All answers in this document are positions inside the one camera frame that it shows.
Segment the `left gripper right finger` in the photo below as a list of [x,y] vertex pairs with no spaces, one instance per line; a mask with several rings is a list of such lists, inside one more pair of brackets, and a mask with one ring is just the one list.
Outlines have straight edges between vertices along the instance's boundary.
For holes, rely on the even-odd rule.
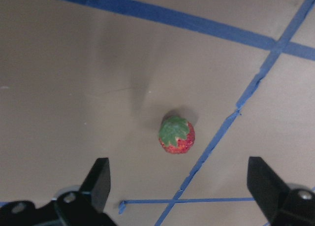
[[270,223],[290,192],[289,186],[261,157],[248,159],[247,188]]

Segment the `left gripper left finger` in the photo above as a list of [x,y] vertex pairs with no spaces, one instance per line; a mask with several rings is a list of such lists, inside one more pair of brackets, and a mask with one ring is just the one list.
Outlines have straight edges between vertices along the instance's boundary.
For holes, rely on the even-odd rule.
[[103,212],[111,190],[110,164],[108,158],[98,158],[91,167],[79,192],[92,207]]

